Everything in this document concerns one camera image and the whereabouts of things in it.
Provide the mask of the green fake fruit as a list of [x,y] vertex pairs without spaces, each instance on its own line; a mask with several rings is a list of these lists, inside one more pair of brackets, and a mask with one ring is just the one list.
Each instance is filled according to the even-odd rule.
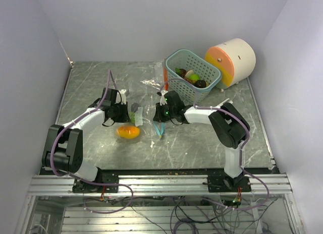
[[190,80],[193,84],[195,84],[195,83],[196,83],[196,81],[200,80],[200,77],[199,77],[197,74],[193,74],[193,75],[191,75],[191,76],[189,77],[189,80]]
[[130,121],[134,124],[136,122],[136,118],[135,118],[136,117],[136,113],[130,111],[130,112],[128,112],[128,114],[129,114]]

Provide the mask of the orange fake fruit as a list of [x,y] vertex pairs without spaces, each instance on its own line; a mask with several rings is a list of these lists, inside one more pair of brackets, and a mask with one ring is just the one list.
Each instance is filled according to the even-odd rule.
[[140,135],[140,129],[136,126],[121,126],[117,129],[117,135],[124,139],[135,139]]

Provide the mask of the clear bag with teal zipper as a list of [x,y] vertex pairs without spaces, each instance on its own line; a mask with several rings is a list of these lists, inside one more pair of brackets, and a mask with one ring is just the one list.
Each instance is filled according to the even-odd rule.
[[[156,127],[153,125],[153,116],[149,116],[145,105],[141,105],[137,102],[128,103],[128,112],[136,113],[136,122],[129,123],[115,123],[113,127],[113,140],[118,144],[137,144],[141,147],[147,146],[148,149],[152,149],[157,141],[162,138],[156,131]],[[117,135],[117,129],[121,126],[136,126],[140,129],[140,135],[135,139],[124,139]]]

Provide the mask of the clear bag with red zipper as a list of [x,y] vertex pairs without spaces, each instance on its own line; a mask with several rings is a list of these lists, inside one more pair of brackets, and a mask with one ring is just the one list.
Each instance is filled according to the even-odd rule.
[[140,82],[144,85],[150,86],[157,90],[165,83],[167,80],[167,73],[165,72],[164,62],[152,62],[148,65],[148,68],[144,71],[148,73],[144,76],[144,79]]

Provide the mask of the dark red fake fruit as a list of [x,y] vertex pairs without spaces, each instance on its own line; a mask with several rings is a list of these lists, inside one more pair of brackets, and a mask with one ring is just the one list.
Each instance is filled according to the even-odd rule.
[[179,75],[180,77],[184,78],[187,71],[185,69],[182,68],[175,68],[175,72],[177,75]]

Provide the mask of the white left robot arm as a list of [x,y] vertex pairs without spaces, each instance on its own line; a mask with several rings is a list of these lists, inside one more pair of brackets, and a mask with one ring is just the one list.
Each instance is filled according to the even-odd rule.
[[104,88],[101,98],[89,105],[76,119],[63,125],[50,126],[41,159],[42,166],[51,168],[58,176],[68,173],[76,179],[83,179],[89,191],[98,192],[103,185],[102,172],[84,160],[84,137],[97,126],[104,126],[107,120],[113,123],[130,122],[128,95],[126,89]]

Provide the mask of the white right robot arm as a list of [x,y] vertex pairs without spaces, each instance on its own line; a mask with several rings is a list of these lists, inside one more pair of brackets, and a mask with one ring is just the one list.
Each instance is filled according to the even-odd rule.
[[185,105],[176,91],[157,93],[154,122],[177,121],[182,124],[205,124],[213,127],[220,143],[225,147],[223,187],[234,191],[244,177],[244,146],[250,139],[250,126],[232,103],[226,101],[216,107]]

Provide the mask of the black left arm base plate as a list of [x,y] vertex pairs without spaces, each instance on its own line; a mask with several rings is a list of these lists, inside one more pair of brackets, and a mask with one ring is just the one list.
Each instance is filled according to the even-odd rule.
[[98,170],[93,181],[84,180],[74,174],[70,174],[75,180],[72,187],[73,193],[117,193],[119,177],[108,170]]

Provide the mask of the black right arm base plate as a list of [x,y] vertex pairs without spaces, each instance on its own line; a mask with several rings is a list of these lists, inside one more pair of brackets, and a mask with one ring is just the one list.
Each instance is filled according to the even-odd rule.
[[236,178],[231,178],[227,174],[209,175],[207,181],[203,184],[207,186],[210,193],[251,192],[249,177],[246,177],[243,173]]

